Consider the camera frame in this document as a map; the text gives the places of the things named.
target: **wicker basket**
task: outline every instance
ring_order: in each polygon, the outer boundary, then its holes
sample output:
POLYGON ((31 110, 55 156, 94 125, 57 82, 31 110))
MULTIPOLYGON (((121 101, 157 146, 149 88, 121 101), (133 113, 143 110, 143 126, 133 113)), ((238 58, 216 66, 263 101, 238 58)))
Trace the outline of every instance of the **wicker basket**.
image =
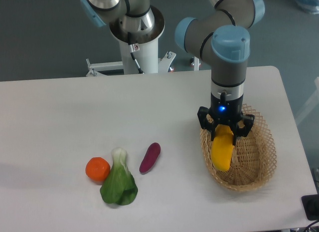
POLYGON ((242 112, 255 115, 255 122, 248 136, 237 140, 227 172, 214 168, 210 158, 210 133, 207 130, 200 131, 201 146, 209 172, 220 185, 239 192, 263 186, 271 179, 277 167, 276 148, 266 121, 259 112, 246 104, 243 104, 242 112))

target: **green vegetable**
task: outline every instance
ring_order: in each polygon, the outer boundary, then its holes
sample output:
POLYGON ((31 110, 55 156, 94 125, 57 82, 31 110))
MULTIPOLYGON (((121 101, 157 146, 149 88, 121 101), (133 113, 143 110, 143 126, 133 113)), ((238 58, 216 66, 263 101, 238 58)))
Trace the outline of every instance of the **green vegetable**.
POLYGON ((109 176, 100 188, 100 193, 105 203, 125 206, 134 201, 138 188, 126 165, 126 150, 118 147, 111 153, 113 165, 109 176))

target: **yellow banana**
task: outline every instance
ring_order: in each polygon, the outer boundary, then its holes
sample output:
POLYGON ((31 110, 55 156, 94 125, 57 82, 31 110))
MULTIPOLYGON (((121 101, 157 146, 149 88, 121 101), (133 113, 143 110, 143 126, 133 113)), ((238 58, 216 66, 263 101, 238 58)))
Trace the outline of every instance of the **yellow banana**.
POLYGON ((219 124, 215 130, 215 138, 211 145, 210 157, 214 167, 220 171, 228 171, 233 153, 234 134, 229 126, 219 124))

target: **metal bracket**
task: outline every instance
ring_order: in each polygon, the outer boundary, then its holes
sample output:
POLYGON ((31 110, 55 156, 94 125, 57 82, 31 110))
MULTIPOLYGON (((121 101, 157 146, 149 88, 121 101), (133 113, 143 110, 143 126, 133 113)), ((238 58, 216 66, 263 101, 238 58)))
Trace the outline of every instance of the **metal bracket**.
MULTIPOLYGON (((176 53, 168 51, 163 58, 159 58, 159 73, 166 73, 172 71, 173 68, 171 64, 176 57, 176 53)), ((123 69, 123 63, 121 61, 116 62, 105 62, 105 63, 95 63, 91 64, 89 59, 86 59, 89 72, 86 76, 105 76, 99 71, 112 71, 123 69)))

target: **cable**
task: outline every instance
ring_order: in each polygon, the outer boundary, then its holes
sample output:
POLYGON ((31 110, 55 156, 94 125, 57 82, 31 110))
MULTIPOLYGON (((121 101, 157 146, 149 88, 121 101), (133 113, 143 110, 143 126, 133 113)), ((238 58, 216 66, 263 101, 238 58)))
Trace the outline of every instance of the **cable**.
MULTIPOLYGON (((132 39, 131 38, 132 38, 132 34, 130 32, 128 32, 128 44, 129 44, 129 46, 132 45, 132 39)), ((131 51, 131 57, 132 57, 133 61, 135 62, 136 67, 138 68, 139 74, 144 74, 143 70, 141 69, 141 67, 140 67, 140 65, 138 63, 138 61, 134 57, 134 54, 133 54, 132 51, 131 51)))
POLYGON ((308 225, 303 232, 306 232, 306 231, 309 231, 310 227, 313 226, 314 224, 317 224, 319 223, 319 220, 315 221, 315 222, 312 222, 310 225, 308 225))

